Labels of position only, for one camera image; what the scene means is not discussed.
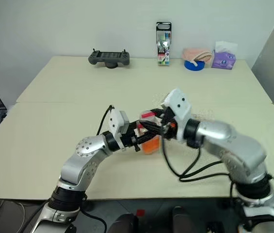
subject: tissue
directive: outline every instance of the tissue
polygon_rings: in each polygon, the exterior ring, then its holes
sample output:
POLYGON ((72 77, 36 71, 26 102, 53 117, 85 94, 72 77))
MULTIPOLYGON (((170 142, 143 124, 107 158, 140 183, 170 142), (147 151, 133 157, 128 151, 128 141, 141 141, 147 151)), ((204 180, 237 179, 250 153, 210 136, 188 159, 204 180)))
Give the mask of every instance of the tissue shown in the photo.
POLYGON ((236 62, 238 44, 217 41, 215 43, 214 59, 212 68, 232 69, 236 62))

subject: floor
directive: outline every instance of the floor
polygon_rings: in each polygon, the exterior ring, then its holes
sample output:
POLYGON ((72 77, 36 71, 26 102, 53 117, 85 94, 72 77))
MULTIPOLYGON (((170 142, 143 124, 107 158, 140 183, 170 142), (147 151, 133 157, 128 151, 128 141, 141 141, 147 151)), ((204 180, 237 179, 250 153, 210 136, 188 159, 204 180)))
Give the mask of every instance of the floor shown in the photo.
MULTIPOLYGON (((94 209, 89 213, 103 218, 108 227, 125 213, 136 214, 137 210, 145 210, 139 217, 139 231, 143 233, 170 232, 170 211, 174 206, 182 206, 191 215, 198 232, 206 232, 206 223, 221 221, 225 232, 235 233, 238 217, 231 209, 224 209, 227 199, 148 199, 148 200, 104 200, 93 201, 94 209)), ((27 217, 37 208, 36 205, 25 204, 27 217)), ((5 201, 0 210, 0 233, 16 233, 22 222, 23 210, 14 202, 5 201)), ((35 221, 25 231, 29 233, 35 221)), ((79 214, 73 223, 78 233, 102 233, 103 225, 94 219, 79 214)))

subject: black cable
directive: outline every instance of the black cable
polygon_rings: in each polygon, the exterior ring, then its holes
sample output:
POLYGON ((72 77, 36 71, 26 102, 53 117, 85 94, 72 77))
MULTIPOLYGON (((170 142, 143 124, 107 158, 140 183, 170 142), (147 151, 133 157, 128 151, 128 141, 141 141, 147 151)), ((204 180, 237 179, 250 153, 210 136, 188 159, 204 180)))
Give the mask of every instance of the black cable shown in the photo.
POLYGON ((147 120, 140 120, 139 122, 146 130, 152 133, 155 133, 157 135, 161 134, 161 127, 158 126, 157 124, 147 120))
POLYGON ((176 176, 178 177, 181 177, 180 174, 178 174, 174 168, 171 166, 170 162, 169 162, 169 159, 167 157, 167 154, 166 154, 166 149, 165 149, 165 140, 164 140, 164 129, 163 129, 163 126, 161 126, 161 150, 162 150, 162 154, 165 158, 165 161, 169 167, 169 169, 172 171, 172 173, 174 173, 176 176))
POLYGON ((196 165, 196 163, 198 162, 198 160, 200 158, 201 150, 200 150, 200 148, 198 148, 198 155, 195 158, 195 160, 189 165, 189 167, 187 169, 185 169, 184 172, 182 172, 182 174, 178 174, 174 170, 174 168, 171 166, 170 161, 168 159, 168 156, 166 154, 163 127, 164 127, 163 125, 160 127, 161 128, 160 133, 161 133, 161 150, 162 150, 162 154, 163 154, 163 156, 165 158, 165 161, 166 161, 169 169, 172 171, 173 174, 175 174, 177 177, 179 177, 179 181, 180 182, 194 182, 194 181, 199 181, 199 180, 210 178, 210 177, 214 177, 214 176, 229 176, 228 173, 219 172, 219 173, 213 173, 213 174, 210 174, 210 175, 205 175, 205 176, 201 176, 201 177, 197 177, 197 178, 193 178, 193 179, 184 180, 185 178, 194 176, 194 175, 196 175, 196 174, 204 171, 205 169, 207 169, 207 168, 209 168, 211 166, 214 166, 214 165, 217 165, 217 164, 221 164, 222 161, 217 161, 217 162, 210 163, 210 164, 208 164, 208 165, 206 165, 206 166, 198 169, 197 171, 194 171, 194 172, 192 172, 190 174, 187 174, 187 172, 189 172, 196 165))
POLYGON ((31 215, 30 217, 27 219, 27 221, 24 223, 24 225, 22 225, 22 227, 19 229, 19 233, 24 233, 25 229, 27 228, 27 226, 29 225, 29 223, 32 221, 32 219, 34 218, 34 216, 43 208, 43 206, 48 203, 49 199, 47 199, 45 202, 43 202, 31 215))
POLYGON ((101 122, 100 122, 100 125, 99 125, 99 128, 98 128, 98 131, 97 131, 97 134, 96 134, 96 135, 99 135, 99 134, 100 134, 100 130, 101 130, 101 128, 102 128, 102 125, 103 125, 103 122, 104 122, 104 118, 106 118, 106 115, 108 114, 108 112, 109 112, 111 109, 113 109, 113 106, 112 106, 112 105, 110 105, 110 106, 108 107, 108 109, 106 110, 106 112, 103 114, 103 117, 102 117, 102 119, 101 119, 101 122))
POLYGON ((230 188, 229 188, 229 203, 230 206, 233 208, 234 207, 234 200, 233 200, 233 187, 234 187, 234 182, 230 182, 230 188))
POLYGON ((25 201, 25 200, 20 200, 20 201, 17 201, 17 200, 14 200, 14 199, 5 199, 6 201, 9 201, 9 202, 13 202, 15 204, 22 204, 23 206, 38 206, 40 205, 39 203, 36 203, 37 201, 36 200, 33 200, 33 202, 31 202, 30 200, 29 201, 25 201))
POLYGON ((102 218, 90 215, 89 213, 85 212, 85 210, 83 209, 83 207, 81 207, 81 212, 82 212, 82 214, 84 214, 87 217, 90 217, 92 219, 95 219, 95 220, 98 220, 98 221, 102 222, 102 224, 104 225, 104 231, 103 231, 103 233, 107 232, 107 223, 102 218))
POLYGON ((187 169, 185 169, 185 171, 181 174, 182 178, 188 178, 191 177, 191 175, 186 175, 186 173, 188 173, 194 166, 195 164, 198 162, 199 158, 200 158, 200 154, 201 154, 201 150, 200 148, 198 148, 198 154, 195 158, 195 160, 191 163, 191 165, 189 165, 189 167, 187 169))
POLYGON ((211 167, 211 166, 214 166, 214 165, 217 165, 217 164, 221 164, 221 163, 222 163, 222 161, 216 161, 216 162, 207 164, 207 165, 201 167, 200 169, 198 169, 198 170, 196 170, 196 171, 194 171, 194 172, 192 172, 192 173, 189 173, 189 174, 187 174, 187 175, 185 175, 185 174, 183 173, 183 174, 182 174, 182 178, 189 178, 189 177, 191 177, 191 176, 194 176, 194 175, 196 175, 196 174, 202 172, 203 170, 206 170, 207 168, 209 168, 209 167, 211 167))
POLYGON ((219 172, 219 173, 213 173, 213 174, 210 174, 210 175, 201 176, 201 177, 197 177, 197 178, 193 178, 193 179, 189 179, 189 180, 183 180, 183 178, 180 178, 179 180, 181 182, 193 182, 193 181, 199 181, 199 180, 203 180, 203 179, 214 177, 214 176, 229 176, 229 174, 224 173, 224 172, 219 172))

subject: pink towel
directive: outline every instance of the pink towel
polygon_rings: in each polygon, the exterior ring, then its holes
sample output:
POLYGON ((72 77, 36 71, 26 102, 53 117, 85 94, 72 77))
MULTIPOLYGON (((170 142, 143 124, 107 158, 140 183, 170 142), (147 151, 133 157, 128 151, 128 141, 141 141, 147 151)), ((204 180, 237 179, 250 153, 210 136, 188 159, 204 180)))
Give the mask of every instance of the pink towel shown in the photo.
POLYGON ((184 49, 182 58, 197 66, 196 61, 210 62, 212 53, 208 49, 184 49))

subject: pink object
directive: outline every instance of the pink object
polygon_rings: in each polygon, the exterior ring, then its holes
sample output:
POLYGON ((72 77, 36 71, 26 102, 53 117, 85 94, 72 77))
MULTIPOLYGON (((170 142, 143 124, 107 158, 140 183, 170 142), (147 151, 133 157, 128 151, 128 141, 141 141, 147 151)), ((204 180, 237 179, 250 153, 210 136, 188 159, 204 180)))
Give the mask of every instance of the pink object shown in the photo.
MULTIPOLYGON (((140 120, 147 120, 156 124, 158 123, 154 112, 151 111, 142 112, 140 115, 140 120)), ((147 131, 139 122, 137 123, 137 128, 139 136, 145 134, 145 132, 147 131)), ((144 154, 152 154, 158 151, 160 148, 160 137, 156 135, 151 140, 142 143, 141 148, 144 154)))
POLYGON ((208 49, 184 49, 182 58, 197 66, 197 61, 210 62, 212 53, 208 49))

